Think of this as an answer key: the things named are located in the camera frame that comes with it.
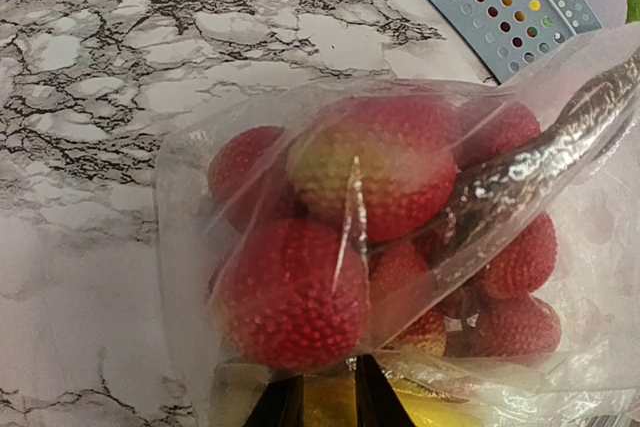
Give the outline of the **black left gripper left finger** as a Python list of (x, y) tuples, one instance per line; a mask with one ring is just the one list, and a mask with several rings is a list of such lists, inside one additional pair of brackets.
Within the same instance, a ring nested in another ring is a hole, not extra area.
[(271, 382), (244, 423), (245, 427), (302, 427), (304, 377)]

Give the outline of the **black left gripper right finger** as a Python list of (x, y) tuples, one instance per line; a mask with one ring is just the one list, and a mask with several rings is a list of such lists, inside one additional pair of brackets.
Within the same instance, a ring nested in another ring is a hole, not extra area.
[(355, 386), (358, 426), (415, 426), (372, 355), (357, 357)]

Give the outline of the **red fake grape bunch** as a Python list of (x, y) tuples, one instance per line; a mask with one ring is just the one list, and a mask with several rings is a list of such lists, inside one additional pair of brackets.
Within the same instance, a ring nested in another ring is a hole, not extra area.
[(395, 332), (391, 349), (436, 357), (554, 351), (560, 319), (535, 295), (556, 266), (546, 214), (416, 321), (398, 315), (411, 287), (436, 287), (449, 241), (429, 222), (463, 176), (540, 131), (520, 103), (403, 95), (340, 101), (289, 143), (281, 126), (237, 134), (208, 167), (209, 191), (243, 237), (210, 279), (210, 324), (233, 352), (285, 372), (344, 359), (370, 325)]

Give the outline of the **clear zip top bag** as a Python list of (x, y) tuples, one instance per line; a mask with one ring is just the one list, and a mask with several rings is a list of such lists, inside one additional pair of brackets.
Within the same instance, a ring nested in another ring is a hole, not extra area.
[(639, 26), (524, 60), (499, 86), (314, 81), (163, 141), (164, 328), (198, 425), (638, 415)]

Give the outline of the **small yellow fake corn cob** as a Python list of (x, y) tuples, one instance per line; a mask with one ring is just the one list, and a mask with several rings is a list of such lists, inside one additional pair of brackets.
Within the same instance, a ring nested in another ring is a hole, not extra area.
[[(415, 426), (483, 426), (476, 416), (450, 403), (395, 388), (402, 407)], [(351, 372), (333, 377), (305, 376), (304, 426), (339, 427), (358, 425), (356, 384)]]

